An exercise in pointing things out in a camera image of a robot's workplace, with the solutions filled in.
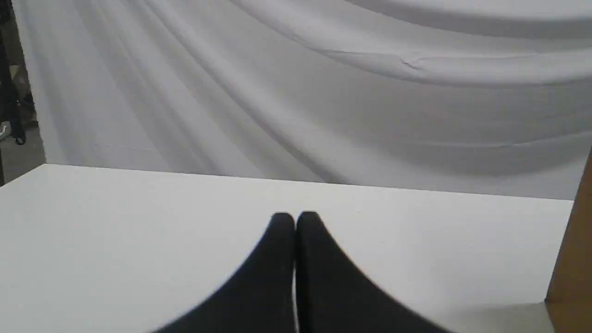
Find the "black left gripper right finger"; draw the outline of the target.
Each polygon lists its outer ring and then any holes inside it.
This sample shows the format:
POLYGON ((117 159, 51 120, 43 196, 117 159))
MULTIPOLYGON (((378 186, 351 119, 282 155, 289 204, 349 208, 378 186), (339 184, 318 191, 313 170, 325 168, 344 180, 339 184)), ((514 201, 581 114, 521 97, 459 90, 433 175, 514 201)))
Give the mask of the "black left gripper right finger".
POLYGON ((444 332, 368 279, 315 211, 298 217, 295 265, 301 333, 444 332))

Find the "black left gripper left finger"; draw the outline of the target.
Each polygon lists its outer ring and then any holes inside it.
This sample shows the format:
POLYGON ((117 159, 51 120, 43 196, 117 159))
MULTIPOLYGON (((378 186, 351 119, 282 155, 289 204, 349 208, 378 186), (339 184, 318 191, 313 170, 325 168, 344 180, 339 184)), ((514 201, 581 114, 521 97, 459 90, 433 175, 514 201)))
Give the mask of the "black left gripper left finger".
POLYGON ((294 333, 295 221, 275 213, 239 269, 161 333, 294 333))

